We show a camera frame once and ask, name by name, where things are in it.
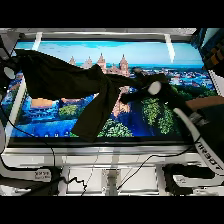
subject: black border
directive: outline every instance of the black border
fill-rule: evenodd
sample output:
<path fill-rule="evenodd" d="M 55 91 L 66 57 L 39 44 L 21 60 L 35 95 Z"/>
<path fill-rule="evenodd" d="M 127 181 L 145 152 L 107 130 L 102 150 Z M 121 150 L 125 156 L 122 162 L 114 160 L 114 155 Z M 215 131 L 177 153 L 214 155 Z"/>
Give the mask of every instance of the black border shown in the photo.
<path fill-rule="evenodd" d="M 42 38 L 41 41 L 118 41 L 118 42 L 153 42 L 152 39 L 120 39 L 120 38 Z M 20 39 L 18 42 L 33 42 L 32 39 Z M 164 41 L 154 40 L 154 42 L 166 43 Z M 189 43 L 188 41 L 172 41 L 173 43 Z M 152 136 L 152 137 L 100 137 L 94 143 L 88 143 L 79 137 L 49 137 L 39 138 L 54 148 L 82 148 L 82 147 L 135 147 L 135 146 L 172 146 L 172 145 L 190 145 L 193 144 L 192 138 L 186 135 L 172 138 L 171 136 Z M 46 145 L 38 139 L 32 137 L 11 137 L 8 148 L 45 148 Z"/>

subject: screen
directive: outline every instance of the screen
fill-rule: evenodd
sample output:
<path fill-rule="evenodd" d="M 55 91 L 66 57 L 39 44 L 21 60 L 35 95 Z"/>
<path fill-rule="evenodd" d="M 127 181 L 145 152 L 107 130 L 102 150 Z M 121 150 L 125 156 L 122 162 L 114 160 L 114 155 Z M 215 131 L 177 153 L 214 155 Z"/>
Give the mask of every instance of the screen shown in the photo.
<path fill-rule="evenodd" d="M 19 48 L 31 48 L 19 42 Z M 42 41 L 38 51 L 62 59 L 84 69 L 98 64 L 105 74 L 112 73 L 134 78 L 131 69 L 142 68 L 147 75 L 163 72 L 173 89 L 185 100 L 216 95 L 198 50 L 188 43 L 172 43 L 173 54 L 166 43 L 123 41 Z M 4 108 L 13 104 L 23 74 L 17 74 L 3 101 Z M 121 87 L 122 93 L 136 91 Z M 71 129 L 84 108 L 96 97 L 83 99 L 31 99 L 26 92 L 19 110 L 16 126 L 37 137 L 77 138 Z M 147 137 L 176 139 L 183 135 L 184 126 L 174 113 L 159 99 L 145 99 L 127 105 L 117 100 L 113 111 L 98 137 Z M 28 137 L 14 129 L 11 137 Z"/>

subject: sky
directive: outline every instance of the sky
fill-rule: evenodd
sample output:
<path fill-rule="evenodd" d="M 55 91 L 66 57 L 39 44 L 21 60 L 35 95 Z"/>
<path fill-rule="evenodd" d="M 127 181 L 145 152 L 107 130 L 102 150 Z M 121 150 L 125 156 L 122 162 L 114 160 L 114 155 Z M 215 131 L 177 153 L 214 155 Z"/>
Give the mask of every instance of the sky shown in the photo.
<path fill-rule="evenodd" d="M 31 49 L 33 42 L 19 42 L 16 48 Z M 166 43 L 117 41 L 41 41 L 38 51 L 69 62 L 84 63 L 89 57 L 96 63 L 103 54 L 106 63 L 118 64 L 124 54 L 129 64 L 200 65 L 201 56 L 187 43 L 173 43 L 175 57 L 171 62 Z"/>

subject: black garment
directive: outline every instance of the black garment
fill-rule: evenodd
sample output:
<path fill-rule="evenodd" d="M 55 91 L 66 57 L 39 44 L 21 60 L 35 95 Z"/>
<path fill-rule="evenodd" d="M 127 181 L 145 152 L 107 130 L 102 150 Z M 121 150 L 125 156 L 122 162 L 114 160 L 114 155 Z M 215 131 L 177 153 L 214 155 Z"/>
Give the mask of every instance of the black garment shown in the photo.
<path fill-rule="evenodd" d="M 32 50 L 15 50 L 32 98 L 77 99 L 99 93 L 76 122 L 72 133 L 93 142 L 109 118 L 122 86 L 142 88 L 153 82 L 153 76 L 131 79 L 104 74 L 99 65 L 82 69 L 58 58 Z"/>

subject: city skyline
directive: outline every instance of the city skyline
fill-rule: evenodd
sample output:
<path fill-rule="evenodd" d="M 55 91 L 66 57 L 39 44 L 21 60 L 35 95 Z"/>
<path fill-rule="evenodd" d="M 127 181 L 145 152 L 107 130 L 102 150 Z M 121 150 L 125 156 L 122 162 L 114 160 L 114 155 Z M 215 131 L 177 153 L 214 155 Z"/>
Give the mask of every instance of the city skyline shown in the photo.
<path fill-rule="evenodd" d="M 19 42 L 17 48 L 29 49 L 31 43 Z M 171 63 L 166 43 L 115 42 L 115 41 L 42 41 L 38 51 L 54 55 L 68 62 L 73 56 L 76 63 L 84 63 L 89 57 L 96 64 L 101 53 L 109 64 L 119 64 L 125 55 L 129 64 L 198 65 L 203 62 L 198 50 L 190 44 L 173 43 L 175 58 Z"/>

